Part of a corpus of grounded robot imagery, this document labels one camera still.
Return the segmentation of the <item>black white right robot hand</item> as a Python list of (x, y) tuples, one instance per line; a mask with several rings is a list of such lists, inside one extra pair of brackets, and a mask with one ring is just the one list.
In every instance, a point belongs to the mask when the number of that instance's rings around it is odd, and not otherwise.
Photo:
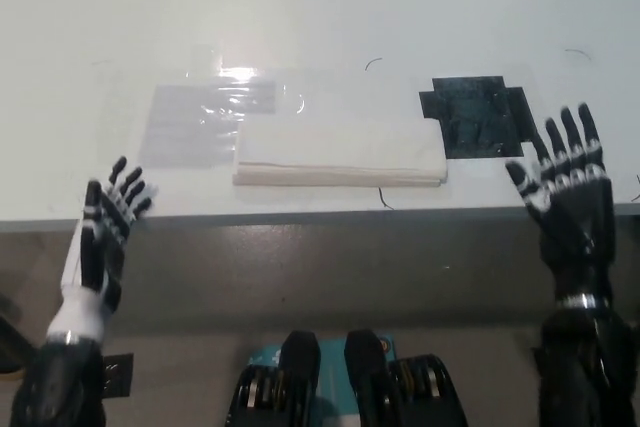
[(551, 146), (533, 138), (539, 174), (530, 176), (510, 160), (506, 170), (524, 206), (540, 229), (540, 256), (554, 278), (555, 299), (564, 308), (609, 307), (609, 269), (616, 252), (612, 182), (603, 147), (587, 104), (578, 106), (579, 131), (569, 108), (560, 120), (545, 122)]

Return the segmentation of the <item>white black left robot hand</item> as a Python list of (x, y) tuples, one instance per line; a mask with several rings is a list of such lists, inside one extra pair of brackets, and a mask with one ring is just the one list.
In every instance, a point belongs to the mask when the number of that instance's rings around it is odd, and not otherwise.
[(46, 332), (48, 342), (103, 343), (122, 295), (126, 247), (132, 227), (152, 206), (138, 166), (120, 157), (105, 182), (91, 179), (60, 281), (62, 304)]

